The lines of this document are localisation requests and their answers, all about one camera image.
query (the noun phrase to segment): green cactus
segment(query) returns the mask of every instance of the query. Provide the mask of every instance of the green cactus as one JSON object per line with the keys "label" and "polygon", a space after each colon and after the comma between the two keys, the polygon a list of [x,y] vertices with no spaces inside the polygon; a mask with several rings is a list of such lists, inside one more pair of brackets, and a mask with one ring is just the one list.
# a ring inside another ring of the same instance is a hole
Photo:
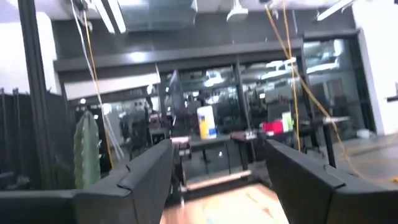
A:
{"label": "green cactus", "polygon": [[75,185],[85,189],[101,178],[98,127],[94,116],[84,112],[74,136]]}

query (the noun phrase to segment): white wall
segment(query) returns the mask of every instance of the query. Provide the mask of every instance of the white wall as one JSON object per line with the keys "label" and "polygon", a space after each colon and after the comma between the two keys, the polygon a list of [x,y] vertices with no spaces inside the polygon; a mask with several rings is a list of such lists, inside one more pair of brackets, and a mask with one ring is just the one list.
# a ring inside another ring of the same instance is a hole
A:
{"label": "white wall", "polygon": [[380,135],[398,133],[398,102],[387,103],[396,95],[398,52],[398,5],[394,0],[358,0],[353,5],[356,25],[361,29],[359,46],[368,83],[376,131]]}
{"label": "white wall", "polygon": [[[58,75],[54,71],[53,61],[57,59],[55,42],[50,18],[43,12],[37,13],[40,46],[42,51],[44,75],[47,89],[60,93]],[[0,24],[0,88],[12,93],[13,88],[20,92],[29,92],[25,48],[19,22]]]}
{"label": "white wall", "polygon": [[[111,93],[113,91],[128,90],[156,83],[160,83],[159,75],[157,73],[151,73],[146,75],[98,80],[98,88],[100,93]],[[84,98],[85,96],[97,94],[93,81],[66,83],[65,91],[67,93],[68,100]]]}

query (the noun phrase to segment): wooden floor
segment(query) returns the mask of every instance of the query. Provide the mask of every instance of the wooden floor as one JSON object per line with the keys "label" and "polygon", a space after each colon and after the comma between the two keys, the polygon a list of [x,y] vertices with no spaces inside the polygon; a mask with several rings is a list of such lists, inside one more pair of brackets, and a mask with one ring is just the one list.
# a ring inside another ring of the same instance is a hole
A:
{"label": "wooden floor", "polygon": [[261,184],[186,202],[163,212],[160,224],[288,224],[276,194]]}

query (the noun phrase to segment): white cable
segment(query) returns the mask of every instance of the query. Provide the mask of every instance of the white cable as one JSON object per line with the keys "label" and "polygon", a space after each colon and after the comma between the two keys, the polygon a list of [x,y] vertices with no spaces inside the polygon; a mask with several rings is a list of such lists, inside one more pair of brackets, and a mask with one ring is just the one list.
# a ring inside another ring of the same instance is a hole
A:
{"label": "white cable", "polygon": [[93,68],[91,67],[90,61],[88,60],[88,54],[87,54],[87,51],[86,51],[86,44],[85,44],[85,41],[84,41],[84,38],[83,38],[83,32],[81,31],[81,27],[80,27],[80,23],[79,23],[78,18],[77,18],[75,6],[73,5],[73,0],[70,0],[70,2],[72,4],[73,16],[75,17],[76,26],[77,26],[77,29],[78,29],[79,35],[80,35],[81,45],[83,47],[83,54],[85,55],[85,59],[86,59],[87,66],[88,66],[88,70],[90,71],[91,79],[93,80],[93,84],[94,84],[95,90],[97,92],[98,101],[99,101],[99,104],[101,105],[102,115],[104,117],[105,130],[109,134],[109,138],[111,140],[111,143],[112,143],[113,147],[115,148],[115,151],[119,151],[119,153],[122,155],[122,157],[124,157],[123,150],[120,148],[116,138],[114,137],[114,131],[113,131],[112,126],[111,126],[111,124],[109,122],[109,119],[103,113],[103,104],[102,104],[102,99],[101,99],[101,95],[100,95],[100,90],[98,89],[97,85],[95,85],[94,71],[93,71]]}

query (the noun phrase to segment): red object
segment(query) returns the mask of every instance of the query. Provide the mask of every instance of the red object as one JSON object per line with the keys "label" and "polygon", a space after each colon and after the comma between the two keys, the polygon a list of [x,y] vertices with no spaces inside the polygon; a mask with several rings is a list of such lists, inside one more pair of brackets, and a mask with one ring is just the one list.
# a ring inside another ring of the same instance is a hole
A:
{"label": "red object", "polygon": [[265,133],[272,132],[274,134],[281,134],[284,132],[284,127],[282,121],[274,121],[271,123],[263,123],[262,129]]}

